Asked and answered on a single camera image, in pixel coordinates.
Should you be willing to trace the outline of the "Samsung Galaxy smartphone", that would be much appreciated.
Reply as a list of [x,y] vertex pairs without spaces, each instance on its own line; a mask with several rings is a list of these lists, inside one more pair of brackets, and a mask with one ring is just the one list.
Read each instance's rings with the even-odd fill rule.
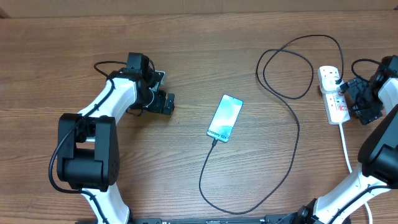
[[218,141],[228,142],[242,107],[242,100],[223,95],[206,134]]

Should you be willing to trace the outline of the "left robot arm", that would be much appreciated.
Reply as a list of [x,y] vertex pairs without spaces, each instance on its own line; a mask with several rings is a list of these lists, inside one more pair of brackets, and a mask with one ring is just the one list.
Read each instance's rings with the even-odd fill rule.
[[134,221],[116,183],[120,171],[117,123],[133,110],[172,114],[175,96],[160,89],[165,77],[148,56],[131,52],[122,68],[106,75],[106,85],[92,103],[59,119],[49,181],[59,192],[84,196],[96,223]]

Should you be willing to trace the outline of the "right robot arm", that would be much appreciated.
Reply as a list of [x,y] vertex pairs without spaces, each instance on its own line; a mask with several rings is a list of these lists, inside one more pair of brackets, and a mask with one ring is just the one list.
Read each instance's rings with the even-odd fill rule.
[[313,199],[280,223],[350,223],[349,216],[377,195],[397,188],[397,56],[384,57],[369,79],[361,76],[330,86],[327,69],[318,71],[325,95],[349,94],[348,108],[361,124],[383,117],[358,152],[358,165],[328,194]]

